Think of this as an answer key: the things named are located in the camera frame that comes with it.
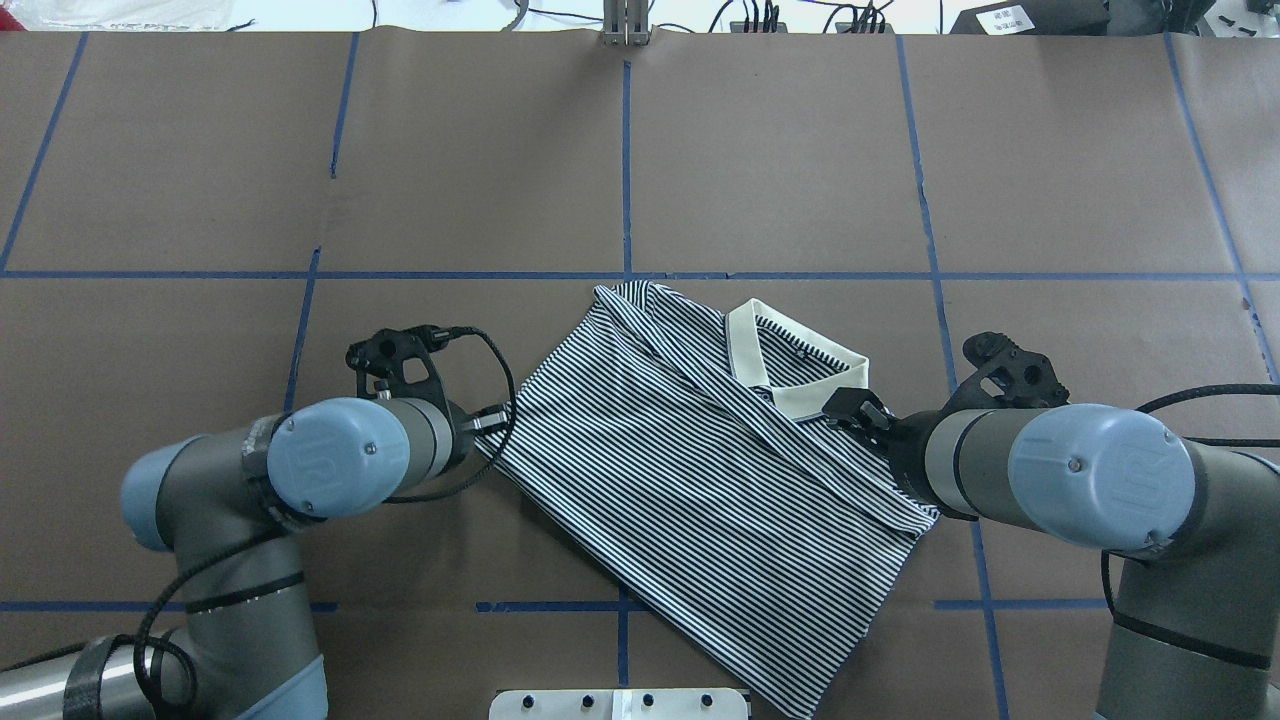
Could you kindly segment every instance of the white collar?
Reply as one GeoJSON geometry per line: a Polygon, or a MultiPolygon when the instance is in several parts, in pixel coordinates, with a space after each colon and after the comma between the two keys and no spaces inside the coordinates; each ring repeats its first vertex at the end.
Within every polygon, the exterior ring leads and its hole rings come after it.
{"type": "Polygon", "coordinates": [[[733,377],[746,387],[769,388],[773,393],[774,407],[792,420],[820,415],[822,406],[827,404],[831,393],[838,387],[867,387],[870,360],[836,345],[754,297],[728,314],[724,334],[733,377]],[[803,386],[774,387],[769,382],[769,373],[764,368],[764,357],[760,354],[756,318],[773,322],[813,350],[826,352],[849,365],[849,369],[803,386]]]}

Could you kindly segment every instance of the label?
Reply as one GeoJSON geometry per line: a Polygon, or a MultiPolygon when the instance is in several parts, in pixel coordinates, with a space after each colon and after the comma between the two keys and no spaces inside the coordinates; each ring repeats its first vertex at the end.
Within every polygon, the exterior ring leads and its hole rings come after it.
{"type": "Polygon", "coordinates": [[[1014,35],[1015,32],[1036,29],[1036,23],[1027,15],[1027,10],[1021,5],[978,13],[977,18],[987,35],[1014,35]]]}

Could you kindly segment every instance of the striped polo shirt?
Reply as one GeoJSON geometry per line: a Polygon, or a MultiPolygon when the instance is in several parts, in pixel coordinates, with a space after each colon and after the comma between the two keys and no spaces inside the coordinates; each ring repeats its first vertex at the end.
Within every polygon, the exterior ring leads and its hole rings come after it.
{"type": "Polygon", "coordinates": [[[498,468],[753,692],[809,719],[937,520],[822,419],[867,370],[758,300],[726,315],[655,283],[596,287],[521,387],[498,468]]]}

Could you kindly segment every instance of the robotic arm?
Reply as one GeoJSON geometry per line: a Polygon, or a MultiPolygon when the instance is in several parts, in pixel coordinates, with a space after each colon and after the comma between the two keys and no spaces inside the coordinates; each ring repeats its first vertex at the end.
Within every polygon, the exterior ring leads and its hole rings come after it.
{"type": "Polygon", "coordinates": [[[325,717],[296,533],[371,510],[454,468],[476,434],[509,432],[513,410],[467,414],[444,395],[431,354],[463,334],[488,342],[474,328],[381,331],[347,352],[360,397],[197,436],[138,460],[124,480],[124,516],[141,544],[175,555],[180,575],[166,594],[184,583],[187,626],[148,638],[150,612],[138,637],[100,638],[0,673],[0,716],[325,717]],[[408,382],[404,364],[415,359],[429,377],[408,382]],[[120,650],[131,643],[132,653],[120,650]]]}
{"type": "Polygon", "coordinates": [[[1280,719],[1280,469],[1138,411],[1066,405],[1048,359],[1005,336],[969,338],[964,354],[978,372],[938,411],[897,419],[842,388],[827,416],[946,516],[1125,559],[1094,720],[1280,719]]]}

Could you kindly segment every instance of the cable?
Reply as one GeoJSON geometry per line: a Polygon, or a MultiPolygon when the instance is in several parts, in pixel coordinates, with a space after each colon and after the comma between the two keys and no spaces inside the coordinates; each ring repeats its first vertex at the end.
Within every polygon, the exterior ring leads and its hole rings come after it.
{"type": "Polygon", "coordinates": [[[593,18],[591,15],[580,15],[577,13],[557,13],[552,10],[539,10],[538,8],[530,8],[530,13],[538,13],[539,15],[556,15],[558,18],[579,18],[584,20],[591,20],[593,23],[603,23],[604,18],[593,18]]]}
{"type": "Polygon", "coordinates": [[[850,5],[847,3],[841,4],[841,5],[836,5],[836,9],[832,10],[829,15],[827,15],[827,24],[822,26],[823,35],[826,35],[827,31],[831,29],[832,20],[835,20],[836,15],[838,15],[840,12],[844,10],[845,8],[849,8],[850,10],[852,10],[854,12],[854,20],[858,20],[858,8],[855,5],[850,5]]]}
{"type": "Polygon", "coordinates": [[[1107,601],[1107,610],[1111,616],[1116,614],[1116,598],[1111,593],[1111,553],[1102,551],[1102,597],[1107,601]]]}
{"type": "Polygon", "coordinates": [[[532,0],[525,0],[525,4],[521,5],[520,0],[516,0],[516,17],[509,23],[507,23],[506,27],[503,27],[498,32],[511,32],[511,31],[516,29],[517,27],[520,27],[520,23],[525,22],[525,14],[529,13],[529,4],[531,1],[532,0]]]}
{"type": "Polygon", "coordinates": [[[1220,395],[1280,395],[1280,384],[1271,383],[1226,383],[1216,386],[1201,386],[1181,389],[1164,397],[1157,397],[1151,402],[1134,407],[1138,413],[1153,413],[1170,405],[1199,400],[1202,397],[1216,397],[1220,395]]]}
{"type": "Polygon", "coordinates": [[[1280,447],[1280,439],[1267,438],[1189,437],[1183,439],[1215,447],[1280,447]]]}
{"type": "Polygon", "coordinates": [[[721,5],[721,9],[716,10],[716,17],[712,18],[712,27],[707,28],[707,32],[716,32],[716,23],[719,22],[721,15],[723,15],[724,10],[728,10],[728,6],[732,5],[732,4],[733,4],[733,0],[724,0],[724,4],[721,5]]]}
{"type": "Polygon", "coordinates": [[[31,667],[32,665],[40,665],[41,662],[49,662],[50,660],[58,660],[59,657],[67,657],[68,655],[74,655],[84,650],[84,647],[87,646],[88,643],[76,643],[76,644],[69,644],[67,647],[60,647],[58,650],[51,650],[49,652],[37,655],[35,657],[28,657],[22,662],[14,662],[8,667],[0,667],[0,673],[8,673],[9,670],[20,670],[23,667],[31,667]]]}
{"type": "Polygon", "coordinates": [[[205,570],[212,568],[214,565],[218,565],[224,560],[234,557],[265,542],[282,538],[284,537],[284,534],[285,533],[283,528],[274,527],[270,530],[261,532],[248,538],[244,542],[233,544],[232,547],[228,547],[227,550],[223,550],[200,561],[195,566],[183,570],[177,578],[174,578],[172,583],[169,583],[168,587],[165,587],[164,591],[160,592],[160,596],[156,597],[156,600],[151,603],[151,607],[147,609],[146,615],[142,616],[142,623],[138,624],[138,632],[132,638],[129,638],[128,635],[119,635],[116,638],[116,641],[119,641],[120,638],[125,638],[133,643],[133,678],[138,682],[138,688],[142,691],[142,694],[146,696],[147,701],[151,703],[151,707],[156,710],[157,717],[164,717],[168,715],[183,715],[187,711],[189,711],[191,706],[196,702],[196,689],[197,689],[196,666],[192,662],[191,656],[184,650],[182,650],[180,647],[175,646],[174,643],[166,639],[151,637],[151,626],[155,625],[156,618],[160,616],[160,612],[164,610],[164,606],[169,603],[169,600],[172,600],[173,596],[177,594],[177,592],[182,588],[182,585],[187,584],[187,580],[195,578],[200,573],[204,573],[205,570]],[[151,655],[152,667],[160,662],[160,656],[163,653],[173,655],[178,660],[178,664],[182,665],[182,669],[187,674],[187,680],[188,680],[187,697],[183,698],[182,702],[175,703],[165,700],[161,688],[159,687],[159,683],[156,683],[155,679],[147,674],[147,667],[146,667],[147,647],[155,650],[155,652],[151,655]]]}
{"type": "MultiPolygon", "coordinates": [[[[1135,407],[1138,413],[1155,413],[1162,407],[1169,407],[1170,405],[1178,405],[1179,402],[1187,402],[1188,400],[1199,400],[1202,397],[1217,397],[1222,395],[1280,395],[1280,384],[1270,383],[1226,383],[1216,386],[1201,386],[1189,389],[1181,389],[1178,392],[1169,393],[1164,397],[1157,397],[1151,402],[1146,402],[1135,407]]],[[[1199,438],[1189,437],[1185,438],[1190,442],[1198,442],[1201,445],[1213,445],[1221,447],[1280,447],[1280,439],[1262,439],[1262,438],[1199,438]]],[[[1111,592],[1111,553],[1102,551],[1102,596],[1107,601],[1107,610],[1111,611],[1114,616],[1116,614],[1115,597],[1111,592]]]]}
{"type": "Polygon", "coordinates": [[[484,331],[479,328],[452,328],[452,332],[457,332],[458,336],[479,337],[485,342],[485,345],[489,346],[489,350],[493,351],[493,356],[497,357],[498,364],[502,365],[502,373],[507,378],[507,396],[511,398],[511,416],[507,419],[507,428],[502,433],[502,441],[498,443],[498,450],[493,452],[493,455],[489,457],[489,461],[485,462],[483,468],[476,470],[474,475],[471,475],[462,483],[458,483],[451,488],[445,488],[436,492],[388,497],[387,500],[383,501],[388,505],[404,505],[408,502],[431,502],[435,500],[444,500],[447,497],[453,497],[460,492],[467,489],[468,487],[476,484],[477,482],[480,482],[481,478],[484,478],[489,473],[489,470],[493,469],[494,462],[497,462],[498,459],[502,457],[503,451],[507,450],[507,443],[511,442],[511,433],[515,432],[516,429],[516,413],[517,413],[516,379],[511,374],[511,365],[507,364],[507,359],[503,357],[502,351],[498,350],[498,346],[497,343],[493,342],[493,338],[490,338],[484,331]]]}

